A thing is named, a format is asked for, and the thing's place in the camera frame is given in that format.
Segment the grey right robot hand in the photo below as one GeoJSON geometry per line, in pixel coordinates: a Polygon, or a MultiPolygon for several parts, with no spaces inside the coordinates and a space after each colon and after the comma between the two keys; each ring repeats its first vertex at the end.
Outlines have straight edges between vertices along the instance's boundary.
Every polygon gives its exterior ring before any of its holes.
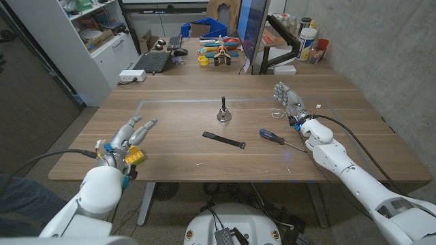
{"type": "Polygon", "coordinates": [[[275,85],[274,90],[274,98],[284,106],[287,118],[292,123],[303,124],[310,117],[303,100],[290,87],[280,82],[275,85]]]}

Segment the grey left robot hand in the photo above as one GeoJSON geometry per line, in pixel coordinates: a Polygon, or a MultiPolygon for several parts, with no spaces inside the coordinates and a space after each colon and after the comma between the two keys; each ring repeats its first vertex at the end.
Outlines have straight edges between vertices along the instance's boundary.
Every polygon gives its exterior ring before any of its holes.
{"type": "Polygon", "coordinates": [[[149,130],[152,129],[158,121],[157,118],[153,118],[134,131],[134,126],[141,119],[141,116],[132,117],[117,131],[110,141],[111,150],[107,150],[102,158],[97,161],[97,167],[110,166],[123,172],[125,168],[125,157],[127,156],[129,148],[141,144],[149,130]]]}

